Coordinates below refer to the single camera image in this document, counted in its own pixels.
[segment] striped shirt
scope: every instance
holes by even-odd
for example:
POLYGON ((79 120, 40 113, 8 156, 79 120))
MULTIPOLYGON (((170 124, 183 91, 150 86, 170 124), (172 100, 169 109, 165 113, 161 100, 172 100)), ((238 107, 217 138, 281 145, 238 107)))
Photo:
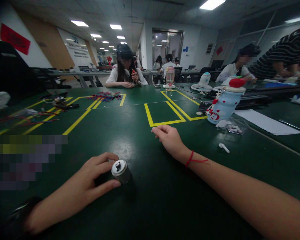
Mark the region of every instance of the striped shirt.
POLYGON ((249 72, 259 79, 273 78, 277 71, 272 64, 276 62, 283 62, 284 68, 300 62, 299 31, 281 38, 257 60, 256 64, 249 67, 249 72))

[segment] doorway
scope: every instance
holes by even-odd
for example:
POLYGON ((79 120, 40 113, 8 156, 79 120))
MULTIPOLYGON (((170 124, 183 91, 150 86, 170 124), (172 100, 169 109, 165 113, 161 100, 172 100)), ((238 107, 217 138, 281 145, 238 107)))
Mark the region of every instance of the doorway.
POLYGON ((174 58, 181 59, 181 51, 183 45, 184 32, 182 30, 174 29, 152 29, 152 64, 160 55, 163 64, 165 63, 165 56, 169 53, 174 58))

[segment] pixelated area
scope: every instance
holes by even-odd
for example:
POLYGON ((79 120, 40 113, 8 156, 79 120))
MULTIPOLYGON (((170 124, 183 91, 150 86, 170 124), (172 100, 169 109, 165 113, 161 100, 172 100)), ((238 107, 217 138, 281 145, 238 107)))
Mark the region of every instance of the pixelated area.
POLYGON ((0 191, 26 190, 65 144, 63 135, 0 135, 0 191))

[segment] sheet of paper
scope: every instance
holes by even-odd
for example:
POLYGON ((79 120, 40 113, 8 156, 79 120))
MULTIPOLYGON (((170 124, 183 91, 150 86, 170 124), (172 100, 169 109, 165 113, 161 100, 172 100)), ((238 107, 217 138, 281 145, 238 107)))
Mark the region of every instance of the sheet of paper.
POLYGON ((273 120, 272 118, 269 118, 252 109, 236 110, 234 111, 234 113, 276 136, 300 133, 300 131, 298 131, 297 129, 294 129, 281 122, 273 120))

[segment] water bottle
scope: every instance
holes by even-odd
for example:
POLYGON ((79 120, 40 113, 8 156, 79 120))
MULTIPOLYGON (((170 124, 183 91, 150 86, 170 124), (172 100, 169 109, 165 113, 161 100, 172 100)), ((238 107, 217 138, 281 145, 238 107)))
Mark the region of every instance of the water bottle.
POLYGON ((166 69, 166 91, 171 91, 173 84, 174 84, 174 67, 167 67, 167 69, 166 69))
POLYGON ((222 91, 215 100, 213 100, 212 108, 207 110, 206 115, 208 121, 217 124, 221 120, 228 120, 240 102, 241 96, 246 89, 242 87, 246 81, 244 79, 235 78, 224 86, 222 91))

